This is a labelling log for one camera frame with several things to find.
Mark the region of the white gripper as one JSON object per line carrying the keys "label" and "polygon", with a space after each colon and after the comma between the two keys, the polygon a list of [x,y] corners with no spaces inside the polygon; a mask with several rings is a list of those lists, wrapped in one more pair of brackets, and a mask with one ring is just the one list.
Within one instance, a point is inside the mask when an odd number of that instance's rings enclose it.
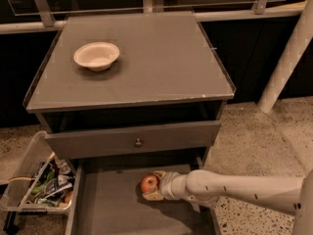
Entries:
{"label": "white gripper", "polygon": [[143,198],[147,201],[162,201],[163,199],[178,201],[178,198],[173,193],[172,183],[180,174],[173,171],[154,171],[153,174],[160,179],[159,191],[143,193]]}

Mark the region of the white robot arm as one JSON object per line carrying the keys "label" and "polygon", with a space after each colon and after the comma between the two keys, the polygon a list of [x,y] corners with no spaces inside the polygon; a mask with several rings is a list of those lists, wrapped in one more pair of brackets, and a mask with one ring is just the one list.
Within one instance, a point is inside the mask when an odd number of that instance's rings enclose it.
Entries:
{"label": "white robot arm", "polygon": [[211,208],[229,197],[294,216],[292,235],[313,235],[313,171],[304,177],[217,174],[196,169],[187,174],[154,171],[140,183],[148,201],[184,200]]}

